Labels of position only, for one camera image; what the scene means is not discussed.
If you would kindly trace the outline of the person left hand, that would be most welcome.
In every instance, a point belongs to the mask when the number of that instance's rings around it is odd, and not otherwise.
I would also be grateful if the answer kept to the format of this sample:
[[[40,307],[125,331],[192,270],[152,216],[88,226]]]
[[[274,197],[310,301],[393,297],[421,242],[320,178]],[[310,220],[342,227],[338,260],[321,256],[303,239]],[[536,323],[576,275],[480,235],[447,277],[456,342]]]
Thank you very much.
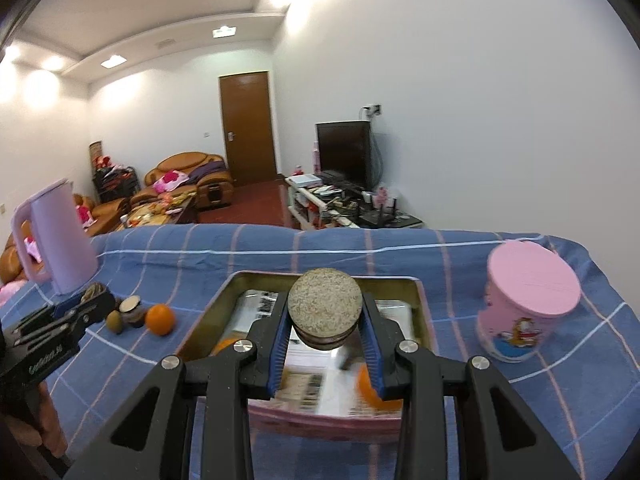
[[[38,396],[38,422],[35,427],[12,416],[6,416],[6,424],[18,443],[30,448],[43,445],[54,457],[60,458],[66,453],[67,442],[45,382],[38,386]]]

